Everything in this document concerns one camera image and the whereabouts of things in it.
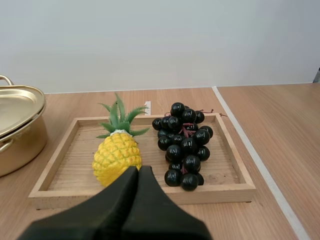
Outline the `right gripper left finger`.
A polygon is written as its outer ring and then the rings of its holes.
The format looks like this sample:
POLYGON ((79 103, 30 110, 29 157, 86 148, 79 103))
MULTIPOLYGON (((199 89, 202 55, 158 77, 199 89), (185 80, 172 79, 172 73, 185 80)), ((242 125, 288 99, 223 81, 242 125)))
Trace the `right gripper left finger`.
POLYGON ((116 181, 90 199, 32 222, 20 240, 119 240, 133 204, 138 170, 129 167, 116 181))

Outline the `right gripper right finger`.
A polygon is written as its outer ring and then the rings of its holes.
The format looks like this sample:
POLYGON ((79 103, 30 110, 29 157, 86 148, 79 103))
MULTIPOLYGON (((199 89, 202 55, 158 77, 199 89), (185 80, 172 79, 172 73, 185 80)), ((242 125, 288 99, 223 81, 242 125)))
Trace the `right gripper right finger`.
POLYGON ((211 240, 206 225, 177 206, 158 184, 152 168, 142 166, 123 240, 211 240))

